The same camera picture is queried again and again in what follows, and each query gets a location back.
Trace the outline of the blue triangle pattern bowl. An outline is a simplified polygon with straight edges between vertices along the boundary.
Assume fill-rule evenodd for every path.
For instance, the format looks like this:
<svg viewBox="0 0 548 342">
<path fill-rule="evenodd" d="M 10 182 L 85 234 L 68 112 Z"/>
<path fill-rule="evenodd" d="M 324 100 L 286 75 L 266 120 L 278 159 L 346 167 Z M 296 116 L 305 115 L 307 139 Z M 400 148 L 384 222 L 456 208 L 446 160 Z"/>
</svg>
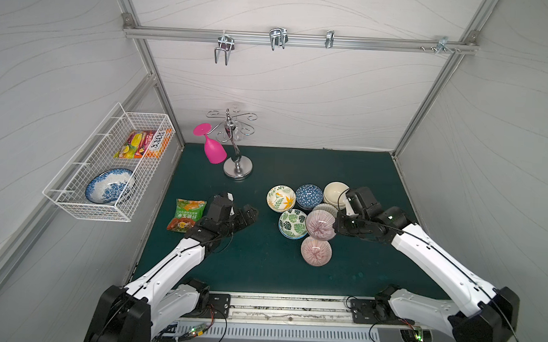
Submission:
<svg viewBox="0 0 548 342">
<path fill-rule="evenodd" d="M 296 204 L 305 211 L 313 210 L 323 200 L 323 191 L 316 185 L 304 184 L 296 189 Z"/>
</svg>

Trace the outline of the pink striped bowl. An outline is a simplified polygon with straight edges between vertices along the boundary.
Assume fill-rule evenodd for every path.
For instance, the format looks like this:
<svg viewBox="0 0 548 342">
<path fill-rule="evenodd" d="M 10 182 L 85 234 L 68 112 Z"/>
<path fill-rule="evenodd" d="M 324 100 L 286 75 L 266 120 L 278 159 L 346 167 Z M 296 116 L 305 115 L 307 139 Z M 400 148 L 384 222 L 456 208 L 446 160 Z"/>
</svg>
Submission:
<svg viewBox="0 0 548 342">
<path fill-rule="evenodd" d="M 336 218 L 327 211 L 313 210 L 305 220 L 308 234 L 320 241 L 328 241 L 336 236 Z"/>
<path fill-rule="evenodd" d="M 307 237 L 301 244 L 301 255 L 309 265 L 320 267 L 331 261 L 333 250 L 328 241 Z"/>
</svg>

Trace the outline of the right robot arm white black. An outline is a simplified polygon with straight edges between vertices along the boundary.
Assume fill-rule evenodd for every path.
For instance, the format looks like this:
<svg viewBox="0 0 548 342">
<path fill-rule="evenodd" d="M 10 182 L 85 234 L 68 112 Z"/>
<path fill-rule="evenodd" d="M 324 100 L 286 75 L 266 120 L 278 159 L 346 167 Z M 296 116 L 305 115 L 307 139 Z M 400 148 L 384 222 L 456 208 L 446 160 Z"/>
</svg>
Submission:
<svg viewBox="0 0 548 342">
<path fill-rule="evenodd" d="M 383 209 L 368 187 L 349 188 L 337 197 L 341 206 L 334 230 L 343 236 L 372 238 L 403 253 L 447 294 L 437 300 L 390 285 L 372 306 L 376 320 L 420 323 L 455 342 L 508 342 L 516 339 L 520 298 L 497 288 L 446 252 L 402 209 Z"/>
</svg>

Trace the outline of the green lattice pattern bowl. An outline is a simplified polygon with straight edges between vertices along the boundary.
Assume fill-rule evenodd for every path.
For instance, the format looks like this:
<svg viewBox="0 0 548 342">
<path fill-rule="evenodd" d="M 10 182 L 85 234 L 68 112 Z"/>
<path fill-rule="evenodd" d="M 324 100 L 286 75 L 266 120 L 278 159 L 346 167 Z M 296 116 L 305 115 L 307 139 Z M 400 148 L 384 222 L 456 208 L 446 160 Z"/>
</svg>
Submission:
<svg viewBox="0 0 548 342">
<path fill-rule="evenodd" d="M 338 214 L 339 214 L 339 210 L 338 208 L 336 208 L 335 206 L 331 205 L 331 204 L 328 204 L 328 203 L 321 203 L 321 204 L 318 204 L 317 206 L 315 206 L 313 208 L 313 210 L 317 210 L 317 211 L 326 211 L 328 212 L 329 214 L 331 214 L 333 217 L 338 217 Z"/>
</svg>

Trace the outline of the cream bowl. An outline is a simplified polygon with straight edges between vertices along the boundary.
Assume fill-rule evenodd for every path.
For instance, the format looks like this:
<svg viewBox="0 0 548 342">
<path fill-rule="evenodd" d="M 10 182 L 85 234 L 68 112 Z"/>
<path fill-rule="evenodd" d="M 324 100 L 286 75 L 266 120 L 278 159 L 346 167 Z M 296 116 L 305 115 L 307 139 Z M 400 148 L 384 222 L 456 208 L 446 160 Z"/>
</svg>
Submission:
<svg viewBox="0 0 548 342">
<path fill-rule="evenodd" d="M 335 208 L 343 210 L 346 207 L 346 196 L 348 191 L 349 186 L 343 182 L 329 183 L 323 190 L 324 202 L 333 205 Z"/>
</svg>

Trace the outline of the pink striped bowl front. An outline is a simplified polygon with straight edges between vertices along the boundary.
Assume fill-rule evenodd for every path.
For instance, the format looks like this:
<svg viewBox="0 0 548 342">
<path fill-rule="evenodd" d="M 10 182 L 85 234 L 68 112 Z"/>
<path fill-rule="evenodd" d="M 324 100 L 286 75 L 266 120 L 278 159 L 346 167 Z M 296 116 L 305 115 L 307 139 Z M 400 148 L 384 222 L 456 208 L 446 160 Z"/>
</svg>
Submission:
<svg viewBox="0 0 548 342">
<path fill-rule="evenodd" d="M 320 267 L 331 261 L 333 250 L 328 241 L 307 237 L 301 244 L 301 255 L 309 265 Z"/>
</svg>

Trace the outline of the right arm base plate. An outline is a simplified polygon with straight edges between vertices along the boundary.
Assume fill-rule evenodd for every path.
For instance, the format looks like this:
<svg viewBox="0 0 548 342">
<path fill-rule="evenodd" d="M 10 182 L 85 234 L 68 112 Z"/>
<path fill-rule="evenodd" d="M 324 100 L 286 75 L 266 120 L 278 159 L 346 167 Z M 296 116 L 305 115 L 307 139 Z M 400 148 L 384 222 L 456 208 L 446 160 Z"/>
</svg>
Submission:
<svg viewBox="0 0 548 342">
<path fill-rule="evenodd" d="M 374 299 L 358 299 L 354 296 L 347 297 L 345 306 L 351 312 L 352 320 L 356 324 L 382 325 L 414 325 L 415 322 L 410 319 L 397 317 L 386 301 Z"/>
</svg>

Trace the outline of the yellow leaf pattern bowl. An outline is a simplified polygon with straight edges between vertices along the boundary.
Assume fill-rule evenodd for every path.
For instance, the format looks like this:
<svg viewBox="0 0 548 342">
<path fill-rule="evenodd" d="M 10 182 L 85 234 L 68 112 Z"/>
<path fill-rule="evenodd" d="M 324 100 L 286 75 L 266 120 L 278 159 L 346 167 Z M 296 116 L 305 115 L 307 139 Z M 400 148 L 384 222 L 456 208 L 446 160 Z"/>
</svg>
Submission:
<svg viewBox="0 0 548 342">
<path fill-rule="evenodd" d="M 266 194 L 266 202 L 272 211 L 283 213 L 295 207 L 296 193 L 291 187 L 277 185 Z"/>
</svg>

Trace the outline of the green leaf bowl front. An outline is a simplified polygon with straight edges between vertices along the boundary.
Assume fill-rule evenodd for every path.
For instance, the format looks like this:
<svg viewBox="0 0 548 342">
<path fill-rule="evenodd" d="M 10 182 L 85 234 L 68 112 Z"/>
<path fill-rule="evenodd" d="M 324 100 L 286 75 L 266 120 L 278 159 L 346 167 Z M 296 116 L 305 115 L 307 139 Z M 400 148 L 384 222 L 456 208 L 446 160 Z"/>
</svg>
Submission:
<svg viewBox="0 0 548 342">
<path fill-rule="evenodd" d="M 280 233 L 287 235 L 308 235 L 306 227 L 307 214 L 300 209 L 291 209 L 283 212 L 278 221 Z"/>
</svg>

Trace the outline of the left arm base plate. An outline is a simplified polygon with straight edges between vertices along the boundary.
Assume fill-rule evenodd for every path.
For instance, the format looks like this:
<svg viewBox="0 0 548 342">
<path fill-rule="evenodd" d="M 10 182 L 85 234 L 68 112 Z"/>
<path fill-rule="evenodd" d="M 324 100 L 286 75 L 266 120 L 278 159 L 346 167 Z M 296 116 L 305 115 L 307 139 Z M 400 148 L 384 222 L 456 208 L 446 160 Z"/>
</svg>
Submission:
<svg viewBox="0 0 548 342">
<path fill-rule="evenodd" d="M 196 317 L 210 319 L 229 317 L 232 296 L 227 293 L 210 292 L 202 296 L 200 310 L 195 313 Z"/>
</svg>

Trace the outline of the green leaf bowl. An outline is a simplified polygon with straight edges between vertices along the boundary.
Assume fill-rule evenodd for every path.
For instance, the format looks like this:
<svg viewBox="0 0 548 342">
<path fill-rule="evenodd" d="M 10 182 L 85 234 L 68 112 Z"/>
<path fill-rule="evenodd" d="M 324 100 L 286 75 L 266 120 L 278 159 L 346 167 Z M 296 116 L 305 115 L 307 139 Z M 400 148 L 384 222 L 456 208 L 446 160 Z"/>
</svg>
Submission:
<svg viewBox="0 0 548 342">
<path fill-rule="evenodd" d="M 308 235 L 306 227 L 307 214 L 300 209 L 291 209 L 283 212 L 278 221 L 280 233 L 287 235 Z"/>
<path fill-rule="evenodd" d="M 290 240 L 301 240 L 303 238 L 305 238 L 307 235 L 303 234 L 303 235 L 298 235 L 298 236 L 293 236 L 293 235 L 287 235 L 286 233 L 282 233 L 283 237 L 287 238 L 287 239 L 290 239 Z"/>
</svg>

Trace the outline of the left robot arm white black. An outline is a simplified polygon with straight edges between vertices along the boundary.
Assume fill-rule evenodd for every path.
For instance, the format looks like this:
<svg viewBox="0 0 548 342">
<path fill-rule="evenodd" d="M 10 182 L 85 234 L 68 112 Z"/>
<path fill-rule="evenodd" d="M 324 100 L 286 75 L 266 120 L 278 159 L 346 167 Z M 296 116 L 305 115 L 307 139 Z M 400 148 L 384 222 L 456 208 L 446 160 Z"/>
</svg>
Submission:
<svg viewBox="0 0 548 342">
<path fill-rule="evenodd" d="M 170 324 L 203 311 L 208 303 L 208 285 L 197 280 L 182 283 L 183 277 L 225 238 L 258 218 L 252 206 L 235 206 L 230 193 L 214 196 L 206 215 L 165 258 L 129 284 L 110 286 L 102 293 L 83 342 L 163 342 Z"/>
</svg>

